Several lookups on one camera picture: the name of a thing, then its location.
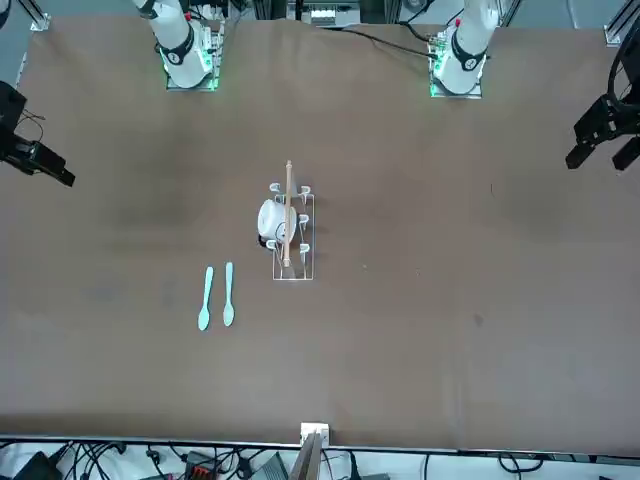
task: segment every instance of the metal pole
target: metal pole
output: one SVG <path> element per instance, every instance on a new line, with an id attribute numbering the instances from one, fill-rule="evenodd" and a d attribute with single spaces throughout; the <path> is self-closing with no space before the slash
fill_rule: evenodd
<path id="1" fill-rule="evenodd" d="M 511 25 L 511 21 L 513 20 L 515 14 L 518 13 L 518 9 L 520 8 L 521 4 L 522 0 L 513 0 L 513 3 L 511 3 L 511 7 L 509 7 L 509 10 L 507 10 L 507 13 L 500 23 L 501 27 L 508 27 L 509 25 Z"/>
<path id="2" fill-rule="evenodd" d="M 289 474 L 289 480 L 317 480 L 321 451 L 322 437 L 320 433 L 308 435 Z"/>
<path id="3" fill-rule="evenodd" d="M 627 0 L 613 18 L 604 26 L 604 36 L 610 47 L 620 46 L 629 28 L 640 14 L 640 0 Z"/>
<path id="4" fill-rule="evenodd" d="M 44 13 L 35 0 L 18 0 L 18 3 L 22 5 L 22 8 L 33 20 L 31 31 L 43 32 L 49 29 L 51 16 L 48 13 Z"/>

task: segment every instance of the metal frame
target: metal frame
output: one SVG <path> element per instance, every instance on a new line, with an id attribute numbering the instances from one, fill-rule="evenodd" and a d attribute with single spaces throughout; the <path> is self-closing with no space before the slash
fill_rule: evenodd
<path id="1" fill-rule="evenodd" d="M 511 25 L 513 17 L 515 17 L 516 13 L 518 13 L 518 9 L 521 5 L 522 0 L 513 0 L 513 2 L 511 3 L 511 7 L 509 7 L 509 10 L 507 10 L 507 13 L 500 19 L 501 27 L 508 27 L 509 25 Z"/>
<path id="2" fill-rule="evenodd" d="M 33 23 L 31 23 L 32 32 L 49 30 L 51 15 L 44 13 L 35 0 L 18 0 L 18 3 L 22 5 L 22 8 L 31 17 L 31 20 L 33 20 Z"/>
<path id="3" fill-rule="evenodd" d="M 173 446 L 173 447 L 200 447 L 200 448 L 247 448 L 292 451 L 300 450 L 300 444 L 291 443 L 265 443 L 265 442 L 225 442 L 225 441 L 202 441 L 202 440 L 172 440 L 167 438 L 154 437 L 100 437 L 100 436 L 65 436 L 65 435 L 16 435 L 0 434 L 0 443 L 65 443 L 65 442 L 87 442 L 87 443 L 112 443 L 122 442 L 126 445 L 151 445 L 151 446 Z M 482 457 L 497 458 L 505 452 L 513 455 L 514 458 L 529 459 L 534 456 L 543 460 L 573 462 L 576 463 L 598 463 L 609 465 L 632 465 L 640 467 L 640 457 L 615 456 L 604 454 L 588 454 L 576 452 L 554 452 L 535 450 L 494 450 L 494 449 L 437 449 L 437 448 L 400 448 L 400 447 L 372 447 L 372 446 L 350 446 L 331 445 L 325 450 L 343 451 L 354 453 L 397 453 L 406 455 L 441 455 L 447 457 Z"/>
<path id="4" fill-rule="evenodd" d="M 620 46 L 638 15 L 640 15 L 640 0 L 627 0 L 624 2 L 622 8 L 604 26 L 604 37 L 607 41 L 607 46 Z"/>

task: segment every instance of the electronic device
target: electronic device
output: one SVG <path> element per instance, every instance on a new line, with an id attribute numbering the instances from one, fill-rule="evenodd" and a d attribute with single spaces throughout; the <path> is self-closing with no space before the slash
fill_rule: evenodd
<path id="1" fill-rule="evenodd" d="M 26 103 L 27 99 L 11 85 L 0 82 L 0 162 L 8 163 L 26 175 L 46 173 L 71 187 L 76 177 L 65 169 L 66 161 L 62 157 L 39 140 L 26 140 L 14 133 L 22 121 L 20 117 Z"/>

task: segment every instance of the wooden stick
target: wooden stick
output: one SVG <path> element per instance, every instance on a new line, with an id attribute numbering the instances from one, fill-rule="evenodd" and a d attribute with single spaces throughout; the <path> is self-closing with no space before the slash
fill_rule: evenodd
<path id="1" fill-rule="evenodd" d="M 291 256 L 289 254 L 289 235 L 291 231 L 291 160 L 287 161 L 287 188 L 284 199 L 284 258 L 282 263 L 285 267 L 291 266 Z"/>

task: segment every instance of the floor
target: floor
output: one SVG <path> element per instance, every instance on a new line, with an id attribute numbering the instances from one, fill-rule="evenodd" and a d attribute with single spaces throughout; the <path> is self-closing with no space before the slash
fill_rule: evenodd
<path id="1" fill-rule="evenodd" d="M 7 447 L 0 452 L 0 475 L 13 477 L 22 466 L 37 452 L 42 451 L 47 455 L 54 453 L 62 444 L 16 444 Z M 177 474 L 184 471 L 180 459 L 167 447 L 154 447 L 161 457 L 159 468 L 163 474 Z M 190 449 L 177 447 L 178 453 L 186 453 Z M 204 454 L 212 455 L 212 449 L 197 449 Z M 218 449 L 218 454 L 223 454 L 224 449 Z M 243 452 L 243 456 L 249 457 L 257 453 L 257 450 L 248 449 Z M 259 453 L 252 461 L 252 468 L 256 471 L 260 466 L 268 461 L 275 453 L 268 450 Z M 296 459 L 295 451 L 281 451 L 280 455 L 287 471 L 291 471 Z M 349 455 L 344 451 L 327 450 L 327 458 L 331 464 L 331 473 L 323 462 L 320 468 L 319 480 L 342 480 L 349 478 L 351 462 Z M 374 475 L 386 473 L 391 480 L 422 479 L 424 477 L 425 455 L 422 454 L 402 454 L 402 453 L 356 453 L 356 460 L 359 473 L 364 475 Z M 526 468 L 535 465 L 534 461 L 520 461 L 520 467 Z M 66 475 L 70 472 L 73 464 L 73 454 L 67 454 L 59 464 L 59 470 Z M 120 456 L 117 452 L 106 453 L 100 458 L 100 465 L 111 480 L 146 479 L 157 475 L 153 464 L 146 455 L 145 446 L 127 446 L 125 453 Z M 78 477 L 84 469 L 84 463 L 78 464 Z M 640 467 L 615 465 L 604 463 L 573 463 L 567 461 L 546 461 L 540 470 L 533 473 L 523 474 L 524 480 L 563 480 L 593 479 L 606 477 L 615 480 L 634 480 L 640 475 Z M 429 480 L 516 480 L 516 475 L 502 470 L 494 458 L 459 457 L 432 454 L 428 462 L 427 477 Z M 92 479 L 99 479 L 96 469 L 91 474 Z M 231 480 L 227 475 L 219 477 L 220 480 Z"/>
<path id="2" fill-rule="evenodd" d="M 512 26 L 529 28 L 600 28 L 620 8 L 624 0 L 523 0 Z M 40 0 L 45 12 L 57 15 L 135 14 L 130 0 Z M 463 0 L 437 0 L 427 14 L 416 23 L 439 24 L 446 22 L 462 5 Z M 401 19 L 411 16 L 403 9 Z M 12 85 L 26 52 L 31 32 L 31 20 L 16 4 L 5 27 L 0 30 L 0 43 L 6 50 L 0 56 L 0 80 Z"/>

